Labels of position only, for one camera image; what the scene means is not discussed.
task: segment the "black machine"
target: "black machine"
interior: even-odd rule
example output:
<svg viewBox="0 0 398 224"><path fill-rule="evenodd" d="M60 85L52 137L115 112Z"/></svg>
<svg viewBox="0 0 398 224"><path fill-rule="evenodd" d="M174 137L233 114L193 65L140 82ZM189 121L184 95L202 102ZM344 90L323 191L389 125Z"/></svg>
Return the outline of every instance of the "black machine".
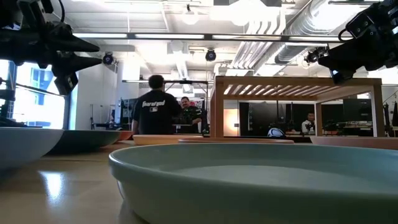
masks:
<svg viewBox="0 0 398 224"><path fill-rule="evenodd" d="M100 48L72 34L63 22L65 10L60 0L62 18L49 22L53 13L50 0L0 1L0 58L16 65L34 62L40 68L52 65L55 84L61 95L68 95L78 83L76 72L97 64L100 58L77 56L74 52L98 52Z"/></svg>
<svg viewBox="0 0 398 224"><path fill-rule="evenodd" d="M353 77L364 66L367 71L398 65L398 0L384 0L358 13L339 34L344 44L321 55L318 63L328 67L335 84ZM344 32L353 38L343 40Z"/></svg>

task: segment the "man with dark hair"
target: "man with dark hair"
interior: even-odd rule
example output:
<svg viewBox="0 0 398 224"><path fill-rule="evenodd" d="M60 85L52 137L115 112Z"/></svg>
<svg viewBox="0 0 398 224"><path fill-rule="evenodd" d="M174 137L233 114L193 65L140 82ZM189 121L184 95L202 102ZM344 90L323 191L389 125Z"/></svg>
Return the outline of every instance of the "man with dark hair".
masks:
<svg viewBox="0 0 398 224"><path fill-rule="evenodd" d="M198 123L201 122L201 109L191 105L188 97L181 98L182 123L191 124L189 127L182 127L181 133L199 133Z"/></svg>
<svg viewBox="0 0 398 224"><path fill-rule="evenodd" d="M313 134L315 132L315 115L313 112L308 112L307 120L301 124L301 132L304 134Z"/></svg>
<svg viewBox="0 0 398 224"><path fill-rule="evenodd" d="M181 107L173 95L163 92L161 75L149 78L150 92L140 96L132 117L132 134L173 134L172 117Z"/></svg>

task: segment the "wooden shelf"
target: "wooden shelf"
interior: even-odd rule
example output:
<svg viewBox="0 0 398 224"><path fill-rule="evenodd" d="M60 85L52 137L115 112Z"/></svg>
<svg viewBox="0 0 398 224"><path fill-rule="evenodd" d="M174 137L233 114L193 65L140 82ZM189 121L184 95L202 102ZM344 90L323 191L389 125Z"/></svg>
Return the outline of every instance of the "wooden shelf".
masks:
<svg viewBox="0 0 398 224"><path fill-rule="evenodd" d="M224 100L313 101L316 133L322 133L321 103L355 94L371 93L375 136L384 135L380 78L353 78L335 85L331 78L216 77L211 89L212 137L223 137Z"/></svg>

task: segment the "ceiling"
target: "ceiling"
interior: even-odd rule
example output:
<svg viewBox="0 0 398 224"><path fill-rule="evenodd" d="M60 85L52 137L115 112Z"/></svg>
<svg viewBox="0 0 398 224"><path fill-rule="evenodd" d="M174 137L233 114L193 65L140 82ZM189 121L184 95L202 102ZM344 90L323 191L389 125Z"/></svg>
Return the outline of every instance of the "ceiling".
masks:
<svg viewBox="0 0 398 224"><path fill-rule="evenodd" d="M283 4L286 21L289 21L307 3L308 0L286 0ZM188 1L154 1L154 0L62 0L65 6L65 22L73 27L74 32L173 32L173 33L214 33L242 34L247 32L248 25L237 26L233 20L245 20L254 14L250 9L239 9L239 13L226 17L222 14L225 6L213 6L213 0L189 1L190 9L195 11L197 22L188 25ZM61 10L59 2L52 0L55 13L52 18L59 20ZM331 34L336 35L337 28ZM164 40L94 40L102 49L105 46L121 46L122 50L114 52L118 60L123 60L129 52L123 47L135 46L135 53L142 59L141 73L170 73L176 70L175 59L167 54L167 43ZM230 63L236 56L240 42L205 42L188 41L189 54L186 55L188 70L212 72L216 63ZM212 48L217 53L216 61L207 62L205 54ZM281 70L284 75L317 75L329 76L329 71L321 66L312 65L307 68L302 58L292 62L291 66Z"/></svg>

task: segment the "person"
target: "person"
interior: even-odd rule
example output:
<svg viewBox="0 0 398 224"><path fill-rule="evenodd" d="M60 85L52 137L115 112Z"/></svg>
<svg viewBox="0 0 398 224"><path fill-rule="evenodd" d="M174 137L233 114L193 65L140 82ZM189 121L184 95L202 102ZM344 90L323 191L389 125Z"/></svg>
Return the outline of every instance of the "person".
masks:
<svg viewBox="0 0 398 224"><path fill-rule="evenodd" d="M182 124L191 124L190 127L182 128L183 133L199 133L198 123L201 122L201 109L193 106L188 97L181 98Z"/></svg>
<svg viewBox="0 0 398 224"><path fill-rule="evenodd" d="M315 131L315 115L312 112L308 112L307 120L305 120L301 124L301 132L303 132L304 134L309 134L314 131Z"/></svg>
<svg viewBox="0 0 398 224"><path fill-rule="evenodd" d="M132 134L173 134L172 118L181 107L173 95L163 92L161 75L149 78L150 92L140 96L134 107Z"/></svg>

